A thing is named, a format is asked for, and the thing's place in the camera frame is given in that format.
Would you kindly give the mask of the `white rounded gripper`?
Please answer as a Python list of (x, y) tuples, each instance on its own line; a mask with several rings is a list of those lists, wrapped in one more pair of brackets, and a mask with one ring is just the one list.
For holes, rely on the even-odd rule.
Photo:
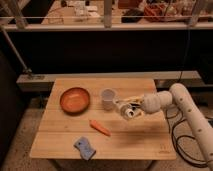
[[(117, 101), (128, 103), (141, 103), (143, 101), (142, 108), (148, 114), (156, 113), (162, 107), (161, 99), (158, 94), (146, 94), (144, 98), (142, 96), (132, 96), (128, 98), (118, 99)], [(133, 118), (145, 115), (144, 111), (134, 111)]]

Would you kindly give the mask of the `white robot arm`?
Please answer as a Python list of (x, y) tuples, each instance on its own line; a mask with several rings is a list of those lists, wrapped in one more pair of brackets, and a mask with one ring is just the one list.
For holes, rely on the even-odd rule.
[(213, 171), (213, 127), (196, 106), (187, 88), (181, 83), (173, 84), (168, 91), (148, 93), (116, 102), (120, 115), (126, 120), (138, 116), (138, 111), (155, 114), (175, 104), (183, 113), (195, 136), (207, 167)]

